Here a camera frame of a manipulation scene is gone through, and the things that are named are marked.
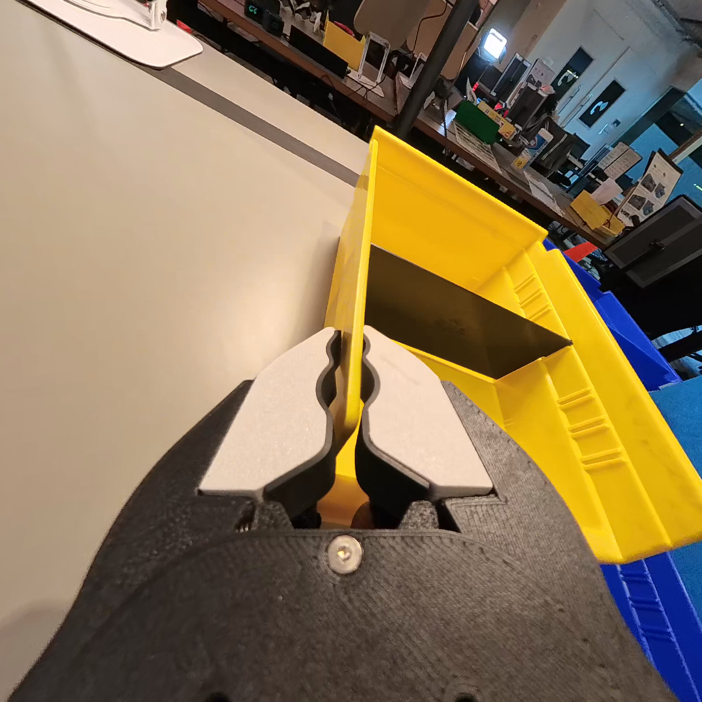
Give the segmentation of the small black digital display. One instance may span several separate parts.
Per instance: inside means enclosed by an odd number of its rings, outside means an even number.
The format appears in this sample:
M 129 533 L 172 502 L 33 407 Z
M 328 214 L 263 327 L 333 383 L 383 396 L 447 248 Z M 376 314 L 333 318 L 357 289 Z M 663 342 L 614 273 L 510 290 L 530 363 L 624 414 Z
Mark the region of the small black digital display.
M 244 14 L 261 24 L 263 29 L 273 36 L 280 37 L 284 31 L 280 1 L 245 1 Z

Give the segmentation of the large yellow plastic bin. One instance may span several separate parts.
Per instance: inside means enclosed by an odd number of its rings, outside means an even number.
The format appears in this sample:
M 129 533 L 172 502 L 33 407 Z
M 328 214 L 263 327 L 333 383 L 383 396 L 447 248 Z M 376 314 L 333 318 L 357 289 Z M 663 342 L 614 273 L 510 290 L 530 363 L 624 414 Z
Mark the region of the large yellow plastic bin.
M 454 384 L 544 471 L 597 558 L 631 561 L 701 541 L 701 477 L 544 229 L 376 128 L 343 227 L 325 324 L 341 331 L 336 429 L 360 505 L 366 289 L 374 244 L 573 342 L 494 380 L 399 343 Z

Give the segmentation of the long wooden workbench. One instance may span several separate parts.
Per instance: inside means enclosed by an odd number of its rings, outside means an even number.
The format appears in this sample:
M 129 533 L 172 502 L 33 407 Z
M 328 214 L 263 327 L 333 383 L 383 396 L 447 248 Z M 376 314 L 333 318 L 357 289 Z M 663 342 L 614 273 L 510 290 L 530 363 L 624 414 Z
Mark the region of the long wooden workbench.
M 558 223 L 587 241 L 604 248 L 603 234 L 590 229 L 576 215 L 570 198 L 556 184 L 527 167 L 512 169 L 513 155 L 498 144 L 492 145 L 492 160 L 483 160 L 483 148 L 464 148 L 452 130 L 431 114 L 421 113 L 411 133 L 411 142 L 419 150 L 439 160 L 450 171 L 468 180 L 544 228 Z
M 220 15 L 227 24 L 252 38 L 257 46 L 265 48 L 274 57 L 328 84 L 382 122 L 390 123 L 395 118 L 397 103 L 391 80 L 384 78 L 379 86 L 366 85 L 353 79 L 350 68 L 344 75 L 336 72 L 341 58 L 323 45 L 322 38 L 312 31 L 309 22 L 283 13 L 284 27 L 278 37 L 246 12 L 249 5 L 245 1 L 199 1 L 199 4 Z

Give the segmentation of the small yellow plastic bin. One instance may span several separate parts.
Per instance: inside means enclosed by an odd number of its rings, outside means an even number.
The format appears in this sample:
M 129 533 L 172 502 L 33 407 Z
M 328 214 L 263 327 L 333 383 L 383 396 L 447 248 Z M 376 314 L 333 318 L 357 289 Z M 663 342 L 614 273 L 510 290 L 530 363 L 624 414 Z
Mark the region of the small yellow plastic bin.
M 324 25 L 323 46 L 347 63 L 352 71 L 358 72 L 362 61 L 366 38 L 360 40 L 347 29 L 332 22 L 330 16 Z
M 598 204 L 593 196 L 584 191 L 570 203 L 569 208 L 593 231 L 606 237 L 616 237 L 624 229 L 624 223 L 607 206 Z

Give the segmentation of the grey lamp pole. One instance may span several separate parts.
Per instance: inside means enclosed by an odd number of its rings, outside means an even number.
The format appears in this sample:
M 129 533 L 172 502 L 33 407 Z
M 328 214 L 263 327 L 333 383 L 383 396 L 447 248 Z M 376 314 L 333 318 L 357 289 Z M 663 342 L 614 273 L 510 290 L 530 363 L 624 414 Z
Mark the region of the grey lamp pole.
M 434 41 L 426 64 L 411 88 L 406 101 L 392 124 L 392 133 L 400 140 L 409 136 L 414 123 L 423 109 L 424 102 L 432 92 L 436 80 L 449 59 L 452 50 L 461 37 L 465 26 L 479 1 L 455 1 L 449 17 L 444 22 Z

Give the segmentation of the white sheet stand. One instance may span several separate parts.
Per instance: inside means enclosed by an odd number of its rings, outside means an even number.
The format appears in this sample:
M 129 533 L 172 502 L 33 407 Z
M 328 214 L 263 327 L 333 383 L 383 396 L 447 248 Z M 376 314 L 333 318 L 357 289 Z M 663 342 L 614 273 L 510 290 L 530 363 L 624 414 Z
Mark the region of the white sheet stand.
M 163 69 L 198 56 L 197 39 L 168 20 L 167 1 L 29 1 L 137 64 Z

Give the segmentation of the green plastic bin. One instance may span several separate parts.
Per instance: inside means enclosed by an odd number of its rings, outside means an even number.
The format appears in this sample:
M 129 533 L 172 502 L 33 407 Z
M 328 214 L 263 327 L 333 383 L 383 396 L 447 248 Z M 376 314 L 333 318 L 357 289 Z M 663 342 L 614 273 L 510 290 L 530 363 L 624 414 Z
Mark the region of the green plastic bin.
M 453 123 L 487 145 L 495 144 L 498 139 L 498 123 L 473 102 L 459 103 L 455 109 Z

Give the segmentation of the black computer monitor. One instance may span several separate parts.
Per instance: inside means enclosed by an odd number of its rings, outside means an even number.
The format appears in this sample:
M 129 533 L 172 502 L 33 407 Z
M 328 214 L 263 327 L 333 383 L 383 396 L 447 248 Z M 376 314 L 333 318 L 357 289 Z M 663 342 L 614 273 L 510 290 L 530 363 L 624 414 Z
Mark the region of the black computer monitor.
M 611 264 L 603 289 L 621 281 L 638 288 L 658 283 L 701 257 L 701 208 L 680 195 L 617 237 L 603 254 Z

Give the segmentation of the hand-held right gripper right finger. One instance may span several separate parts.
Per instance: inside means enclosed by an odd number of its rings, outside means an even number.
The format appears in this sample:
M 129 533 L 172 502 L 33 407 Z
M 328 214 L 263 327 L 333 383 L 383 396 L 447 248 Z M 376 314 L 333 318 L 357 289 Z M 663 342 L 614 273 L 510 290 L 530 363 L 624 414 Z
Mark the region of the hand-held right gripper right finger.
M 364 327 L 362 414 L 356 479 L 393 517 L 413 502 L 487 496 L 484 462 L 430 367 L 371 326 Z

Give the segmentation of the blue plastic bin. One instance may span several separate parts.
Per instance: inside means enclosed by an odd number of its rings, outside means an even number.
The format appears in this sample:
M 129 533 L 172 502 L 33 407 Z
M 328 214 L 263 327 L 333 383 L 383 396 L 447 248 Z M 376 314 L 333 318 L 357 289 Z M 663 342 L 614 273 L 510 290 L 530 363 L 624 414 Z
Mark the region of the blue plastic bin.
M 565 257 L 654 404 L 701 473 L 701 377 L 682 381 L 611 293 Z M 701 542 L 602 565 L 619 612 L 679 701 L 701 700 Z

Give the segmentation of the small printed sign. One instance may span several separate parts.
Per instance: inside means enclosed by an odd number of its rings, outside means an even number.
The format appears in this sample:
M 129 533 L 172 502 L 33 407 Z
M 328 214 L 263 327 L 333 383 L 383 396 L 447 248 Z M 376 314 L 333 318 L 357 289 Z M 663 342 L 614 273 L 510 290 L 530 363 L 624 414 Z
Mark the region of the small printed sign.
M 682 174 L 661 149 L 651 153 L 643 176 L 624 197 L 616 217 L 625 227 L 642 223 L 665 206 Z

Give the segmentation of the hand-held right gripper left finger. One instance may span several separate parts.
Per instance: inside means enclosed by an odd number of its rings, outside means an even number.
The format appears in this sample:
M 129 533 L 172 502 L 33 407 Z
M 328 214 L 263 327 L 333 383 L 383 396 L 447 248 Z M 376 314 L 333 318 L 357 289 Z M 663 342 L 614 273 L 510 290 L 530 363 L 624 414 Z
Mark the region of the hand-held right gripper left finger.
M 250 384 L 199 492 L 277 502 L 292 519 L 315 507 L 336 479 L 338 364 L 333 327 L 268 364 Z

